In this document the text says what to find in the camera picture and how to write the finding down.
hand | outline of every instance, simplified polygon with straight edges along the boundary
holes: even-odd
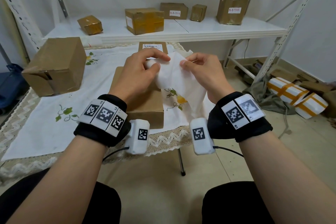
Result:
[[[182,60],[180,66],[195,76],[208,91],[209,100],[216,104],[221,98],[235,92],[225,78],[222,65],[216,55],[195,52]]]
[[[144,92],[160,70],[159,63],[145,70],[144,63],[149,57],[170,61],[167,54],[156,48],[145,48],[133,53],[126,59],[118,82],[110,89],[109,94],[117,96],[128,104],[132,98]]]

white foam box with orange tape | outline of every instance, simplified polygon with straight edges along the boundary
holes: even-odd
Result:
[[[309,119],[323,112],[327,106],[328,103],[323,98],[312,93],[295,106],[295,111],[303,118]]]
[[[309,93],[308,90],[297,86],[283,78],[272,78],[267,83],[271,92],[278,95],[282,101],[296,105]]]

qr code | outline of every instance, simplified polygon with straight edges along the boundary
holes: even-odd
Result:
[[[138,135],[138,140],[147,140],[147,134],[148,130],[147,129],[142,129],[139,128],[139,135]]]
[[[232,108],[231,110],[229,110],[228,112],[225,113],[226,116],[229,118],[231,123],[235,123],[238,120],[244,118],[244,116],[242,115],[242,113],[238,110],[237,107]]]
[[[246,115],[249,115],[259,110],[256,103],[254,103],[254,101],[251,99],[239,104],[239,106],[241,107],[243,112],[245,112]]]
[[[109,110],[109,109],[103,107],[103,108],[101,108],[101,110],[99,111],[99,113],[98,113],[98,115],[96,116],[96,118],[97,118],[98,120],[101,120],[101,121],[105,122],[105,123],[109,123],[109,122],[111,121],[113,115],[114,115],[114,112],[113,112],[113,111],[111,111],[111,110]]]
[[[97,111],[98,108],[99,108],[99,105],[90,105],[89,108],[84,113],[84,115],[92,117],[95,114],[95,112]]]
[[[195,128],[192,130],[195,140],[205,139],[204,129],[203,128]]]
[[[111,126],[119,131],[123,124],[124,124],[124,119],[116,115]]]

shelf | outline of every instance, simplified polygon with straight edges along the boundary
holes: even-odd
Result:
[[[226,39],[247,39],[282,36],[286,29],[245,17],[241,26],[222,25],[215,18],[205,18],[202,22],[188,20],[165,20],[164,31],[133,35],[126,28],[125,18],[100,18],[103,33],[93,36],[81,30],[76,18],[58,24],[43,39],[79,36],[84,47],[109,46],[115,43],[135,43],[140,41],[191,42]]]

black pants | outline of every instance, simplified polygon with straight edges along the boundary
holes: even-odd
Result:
[[[23,178],[0,196],[0,224],[12,216],[49,169]],[[96,182],[83,223],[119,223],[115,189]],[[274,223],[254,182],[231,182],[210,189],[203,199],[202,223]]]

